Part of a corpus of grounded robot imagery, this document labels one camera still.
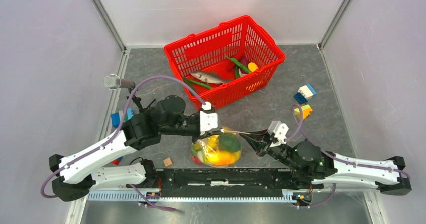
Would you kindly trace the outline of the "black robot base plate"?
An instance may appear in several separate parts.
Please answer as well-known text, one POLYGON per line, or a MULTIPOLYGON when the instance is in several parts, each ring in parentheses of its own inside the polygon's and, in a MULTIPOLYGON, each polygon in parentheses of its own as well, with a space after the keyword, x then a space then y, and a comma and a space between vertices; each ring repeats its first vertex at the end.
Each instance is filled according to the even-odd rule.
POLYGON ((283 190, 302 190, 312 185, 280 168, 161 169, 149 174, 137 188, 158 188, 161 197, 280 197, 283 190))

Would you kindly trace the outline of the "orange yellow toy mango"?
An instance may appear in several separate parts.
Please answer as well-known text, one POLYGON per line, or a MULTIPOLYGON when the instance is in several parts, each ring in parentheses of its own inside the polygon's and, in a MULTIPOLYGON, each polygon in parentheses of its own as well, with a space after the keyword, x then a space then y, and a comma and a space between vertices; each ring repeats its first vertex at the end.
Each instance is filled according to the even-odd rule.
POLYGON ((215 166, 224 166, 234 164, 239 160, 241 151, 228 152, 225 150, 218 150, 210 152, 206 155, 206 159, 210 164, 215 166))

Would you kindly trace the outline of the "green toy avocado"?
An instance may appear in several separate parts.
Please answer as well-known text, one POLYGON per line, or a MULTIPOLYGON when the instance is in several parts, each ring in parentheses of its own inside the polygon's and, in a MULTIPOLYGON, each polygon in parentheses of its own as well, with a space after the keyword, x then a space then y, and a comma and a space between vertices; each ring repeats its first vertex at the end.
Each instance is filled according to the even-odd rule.
POLYGON ((234 153, 241 150, 241 143, 236 135, 224 133, 218 136, 218 145, 221 149, 234 153))

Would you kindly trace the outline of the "clear zip top bag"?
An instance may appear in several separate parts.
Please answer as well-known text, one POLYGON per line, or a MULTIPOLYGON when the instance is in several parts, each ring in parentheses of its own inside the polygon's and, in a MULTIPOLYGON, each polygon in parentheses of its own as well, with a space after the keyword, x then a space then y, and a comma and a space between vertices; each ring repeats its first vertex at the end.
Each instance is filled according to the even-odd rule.
MULTIPOLYGON (((240 141, 241 136, 239 134, 242 134, 243 132, 231 130, 227 127, 223 127, 223 130, 224 130, 223 134, 224 133, 232 133, 232 134, 236 135, 237 138, 240 141)), ((215 152, 215 151, 218 151, 218 150, 223 150, 218 145, 218 136, 219 135, 213 135, 213 136, 210 136, 208 138, 200 139, 197 142, 192 143, 191 150, 190 150, 190 157, 195 164, 206 165, 206 166, 210 166, 210 167, 214 167, 214 168, 227 168, 227 167, 233 165, 233 164, 231 164, 231 165, 224 165, 224 166, 215 166, 213 164, 210 164, 207 161, 206 155, 208 153, 215 152)))

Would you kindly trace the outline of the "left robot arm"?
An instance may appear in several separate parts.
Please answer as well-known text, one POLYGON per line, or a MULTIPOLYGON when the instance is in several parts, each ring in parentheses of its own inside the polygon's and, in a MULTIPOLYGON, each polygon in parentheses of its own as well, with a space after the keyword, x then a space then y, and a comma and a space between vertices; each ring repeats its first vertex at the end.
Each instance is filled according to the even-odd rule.
POLYGON ((193 141, 220 134, 219 117, 207 102, 199 112, 184 114, 185 101, 169 96, 123 122, 106 138, 70 156, 52 155, 52 191, 62 201, 85 197, 90 192, 126 185, 153 187, 158 174, 152 161, 143 159, 127 166, 106 167, 110 161, 160 143, 162 135, 191 136, 193 141))

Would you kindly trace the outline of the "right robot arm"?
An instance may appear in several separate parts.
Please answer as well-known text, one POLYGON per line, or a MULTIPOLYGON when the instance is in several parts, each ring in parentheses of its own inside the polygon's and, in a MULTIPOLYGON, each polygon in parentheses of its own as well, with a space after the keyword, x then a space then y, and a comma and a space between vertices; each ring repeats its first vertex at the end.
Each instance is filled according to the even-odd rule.
POLYGON ((378 190, 391 196, 411 192, 411 182, 404 172, 403 157, 371 161, 323 151, 305 139, 294 147, 281 144, 267 130, 241 134, 260 157, 269 155, 290 169, 290 182, 296 189, 306 185, 341 184, 378 190))

